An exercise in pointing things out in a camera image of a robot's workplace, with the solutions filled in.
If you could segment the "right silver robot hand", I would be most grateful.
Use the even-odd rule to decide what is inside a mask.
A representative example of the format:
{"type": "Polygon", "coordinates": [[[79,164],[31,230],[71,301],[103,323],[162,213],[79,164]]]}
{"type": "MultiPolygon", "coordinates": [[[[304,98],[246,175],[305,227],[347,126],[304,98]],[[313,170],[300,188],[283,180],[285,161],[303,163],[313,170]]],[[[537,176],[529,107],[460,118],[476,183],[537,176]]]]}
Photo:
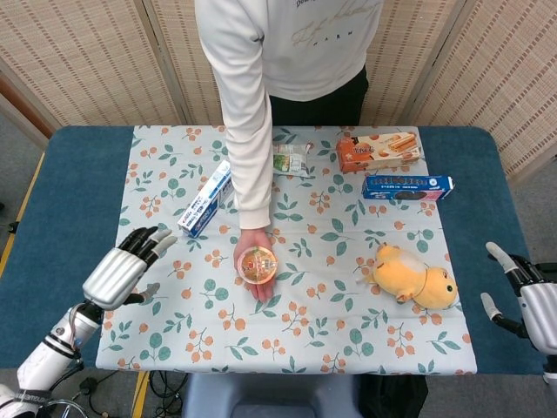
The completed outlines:
{"type": "Polygon", "coordinates": [[[522,319],[509,320],[495,306],[489,293],[480,299],[492,322],[520,338],[528,339],[545,355],[557,355],[557,279],[548,278],[540,264],[506,253],[492,241],[486,243],[490,258],[502,267],[514,295],[517,297],[522,319]]]}

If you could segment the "person bare hand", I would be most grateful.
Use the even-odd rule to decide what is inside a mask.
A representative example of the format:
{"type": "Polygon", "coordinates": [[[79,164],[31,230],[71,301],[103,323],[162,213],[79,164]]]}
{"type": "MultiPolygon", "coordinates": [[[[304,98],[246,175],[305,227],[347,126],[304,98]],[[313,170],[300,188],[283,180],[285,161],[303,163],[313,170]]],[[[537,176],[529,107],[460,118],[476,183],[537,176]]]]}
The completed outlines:
{"type": "MultiPolygon", "coordinates": [[[[238,259],[240,255],[245,252],[247,249],[260,246],[264,247],[267,250],[272,249],[271,241],[269,237],[265,233],[264,228],[257,228],[257,229],[242,229],[238,243],[234,249],[233,257],[234,257],[234,266],[239,267],[238,259]]],[[[264,284],[247,284],[247,288],[252,293],[252,296],[261,302],[268,301],[273,296],[273,288],[275,285],[275,277],[272,277],[264,284]]]]}

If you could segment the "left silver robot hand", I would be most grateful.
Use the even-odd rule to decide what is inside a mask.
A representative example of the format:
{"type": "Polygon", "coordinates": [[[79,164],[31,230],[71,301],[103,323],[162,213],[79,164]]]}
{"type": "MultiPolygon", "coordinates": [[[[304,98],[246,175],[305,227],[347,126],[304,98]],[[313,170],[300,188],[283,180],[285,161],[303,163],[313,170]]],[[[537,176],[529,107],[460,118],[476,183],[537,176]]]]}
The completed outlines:
{"type": "Polygon", "coordinates": [[[104,311],[112,311],[122,305],[141,304],[152,298],[158,292],[159,284],[149,285],[141,293],[135,293],[133,289],[177,241],[170,229],[153,226],[132,231],[103,257],[85,281],[85,299],[104,311]]]}

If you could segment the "small orange cup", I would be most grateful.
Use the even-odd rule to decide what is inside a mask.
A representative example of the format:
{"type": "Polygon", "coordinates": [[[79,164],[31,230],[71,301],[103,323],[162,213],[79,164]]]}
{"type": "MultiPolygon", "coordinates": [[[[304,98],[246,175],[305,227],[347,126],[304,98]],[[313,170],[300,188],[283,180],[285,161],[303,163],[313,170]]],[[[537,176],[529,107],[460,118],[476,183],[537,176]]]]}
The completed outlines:
{"type": "Polygon", "coordinates": [[[238,257],[238,273],[248,284],[263,285],[270,281],[278,269],[273,252],[262,246],[244,250],[238,257]]]}

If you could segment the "person forearm white sleeve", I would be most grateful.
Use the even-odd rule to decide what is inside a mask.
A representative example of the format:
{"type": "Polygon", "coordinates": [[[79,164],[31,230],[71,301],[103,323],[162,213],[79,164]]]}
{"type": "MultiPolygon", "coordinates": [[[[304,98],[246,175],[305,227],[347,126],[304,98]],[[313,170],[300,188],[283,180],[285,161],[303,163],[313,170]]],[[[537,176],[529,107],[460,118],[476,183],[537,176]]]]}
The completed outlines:
{"type": "Polygon", "coordinates": [[[264,98],[254,107],[222,100],[226,148],[231,165],[235,206],[243,230],[270,224],[272,186],[272,113],[264,98]]]}

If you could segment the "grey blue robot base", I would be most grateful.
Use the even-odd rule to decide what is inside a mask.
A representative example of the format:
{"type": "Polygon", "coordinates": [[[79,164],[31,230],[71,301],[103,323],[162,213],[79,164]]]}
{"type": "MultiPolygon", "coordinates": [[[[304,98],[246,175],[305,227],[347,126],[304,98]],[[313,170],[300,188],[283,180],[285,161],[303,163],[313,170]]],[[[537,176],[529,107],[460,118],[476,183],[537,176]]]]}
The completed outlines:
{"type": "Polygon", "coordinates": [[[192,374],[181,418],[362,418],[359,381],[336,374],[192,374]]]}

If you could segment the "blue white toothpaste box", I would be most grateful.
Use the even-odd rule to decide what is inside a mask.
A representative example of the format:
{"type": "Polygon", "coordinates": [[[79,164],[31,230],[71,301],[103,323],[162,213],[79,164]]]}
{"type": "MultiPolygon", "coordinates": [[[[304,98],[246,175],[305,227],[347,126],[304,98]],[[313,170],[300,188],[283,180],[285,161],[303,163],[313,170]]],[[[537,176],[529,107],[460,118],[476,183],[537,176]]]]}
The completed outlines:
{"type": "Polygon", "coordinates": [[[186,208],[178,221],[179,228],[190,238],[196,239],[232,191],[231,165],[223,160],[186,208]]]}

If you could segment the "orange wafer roll box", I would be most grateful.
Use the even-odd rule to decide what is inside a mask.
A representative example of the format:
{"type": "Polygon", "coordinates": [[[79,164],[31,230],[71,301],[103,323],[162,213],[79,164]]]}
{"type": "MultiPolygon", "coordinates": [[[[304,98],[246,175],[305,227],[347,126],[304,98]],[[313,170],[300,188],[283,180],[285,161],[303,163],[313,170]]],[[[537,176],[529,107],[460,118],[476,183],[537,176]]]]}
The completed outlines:
{"type": "Polygon", "coordinates": [[[399,168],[421,158],[418,136],[408,131],[344,137],[336,152],[343,173],[399,168]]]}

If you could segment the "green white snack packet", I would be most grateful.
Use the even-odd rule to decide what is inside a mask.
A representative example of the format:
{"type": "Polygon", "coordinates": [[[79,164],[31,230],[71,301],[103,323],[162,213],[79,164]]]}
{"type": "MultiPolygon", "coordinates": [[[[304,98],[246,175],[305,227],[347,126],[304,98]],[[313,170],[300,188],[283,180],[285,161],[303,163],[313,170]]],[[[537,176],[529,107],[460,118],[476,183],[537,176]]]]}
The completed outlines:
{"type": "Polygon", "coordinates": [[[292,175],[309,178],[307,166],[310,143],[305,144],[274,144],[273,145],[273,173],[277,175],[292,175]]]}

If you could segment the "yellow plush toy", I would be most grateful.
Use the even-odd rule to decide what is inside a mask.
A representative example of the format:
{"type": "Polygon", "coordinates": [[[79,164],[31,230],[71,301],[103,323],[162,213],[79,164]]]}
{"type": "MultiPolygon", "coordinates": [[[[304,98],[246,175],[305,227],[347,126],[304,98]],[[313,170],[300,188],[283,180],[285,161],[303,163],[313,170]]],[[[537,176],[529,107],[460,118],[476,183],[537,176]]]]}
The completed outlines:
{"type": "Polygon", "coordinates": [[[409,251],[380,244],[370,273],[357,283],[377,285],[403,303],[413,300],[426,309],[446,309],[458,296],[456,280],[441,266],[429,266],[409,251]]]}

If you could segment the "person black trousers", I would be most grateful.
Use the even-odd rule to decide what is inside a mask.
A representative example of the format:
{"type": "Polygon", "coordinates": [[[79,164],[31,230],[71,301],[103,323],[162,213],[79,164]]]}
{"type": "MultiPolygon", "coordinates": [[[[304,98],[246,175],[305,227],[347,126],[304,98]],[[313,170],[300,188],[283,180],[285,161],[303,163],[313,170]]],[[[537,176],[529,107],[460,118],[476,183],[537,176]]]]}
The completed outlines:
{"type": "Polygon", "coordinates": [[[275,126],[352,126],[360,120],[368,90],[366,67],[335,91],[300,102],[270,96],[275,126]]]}

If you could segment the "black bag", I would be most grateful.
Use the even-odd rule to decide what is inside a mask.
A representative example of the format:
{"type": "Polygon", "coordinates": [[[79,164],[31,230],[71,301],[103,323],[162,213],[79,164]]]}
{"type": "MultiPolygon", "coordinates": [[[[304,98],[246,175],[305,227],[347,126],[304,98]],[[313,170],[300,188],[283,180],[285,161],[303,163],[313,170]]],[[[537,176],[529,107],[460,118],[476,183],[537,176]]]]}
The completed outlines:
{"type": "Polygon", "coordinates": [[[423,375],[362,374],[358,408],[364,418],[419,418],[427,395],[423,375]]]}

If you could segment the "brown wooden beam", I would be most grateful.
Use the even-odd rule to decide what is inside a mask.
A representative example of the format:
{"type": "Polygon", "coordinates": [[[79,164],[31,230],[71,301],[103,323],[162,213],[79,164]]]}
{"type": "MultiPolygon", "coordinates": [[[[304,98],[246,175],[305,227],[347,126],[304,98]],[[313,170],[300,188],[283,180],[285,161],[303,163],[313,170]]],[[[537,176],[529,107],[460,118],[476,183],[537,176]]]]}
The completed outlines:
{"type": "Polygon", "coordinates": [[[23,93],[0,71],[0,95],[13,105],[23,117],[37,128],[47,139],[50,139],[56,128],[27,99],[23,93]]]}

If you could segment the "person white sweatshirt torso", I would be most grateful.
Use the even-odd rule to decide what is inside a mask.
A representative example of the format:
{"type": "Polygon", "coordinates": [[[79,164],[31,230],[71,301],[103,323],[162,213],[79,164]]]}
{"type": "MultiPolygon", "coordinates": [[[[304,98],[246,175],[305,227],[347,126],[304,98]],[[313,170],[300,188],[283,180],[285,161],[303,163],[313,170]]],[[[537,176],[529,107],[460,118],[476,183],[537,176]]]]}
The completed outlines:
{"type": "Polygon", "coordinates": [[[384,0],[195,0],[222,105],[310,101],[366,64],[384,0]]]}

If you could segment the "bamboo folding screen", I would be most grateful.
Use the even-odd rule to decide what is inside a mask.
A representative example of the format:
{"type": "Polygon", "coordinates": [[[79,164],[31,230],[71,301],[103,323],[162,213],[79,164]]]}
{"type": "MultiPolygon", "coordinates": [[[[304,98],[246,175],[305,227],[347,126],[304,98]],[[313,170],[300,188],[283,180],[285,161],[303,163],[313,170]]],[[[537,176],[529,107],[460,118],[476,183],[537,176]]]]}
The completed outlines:
{"type": "MultiPolygon", "coordinates": [[[[215,125],[194,0],[0,0],[0,83],[46,135],[66,125],[215,125]]],[[[557,0],[386,0],[367,125],[474,125],[517,182],[557,162],[557,0]]]]}

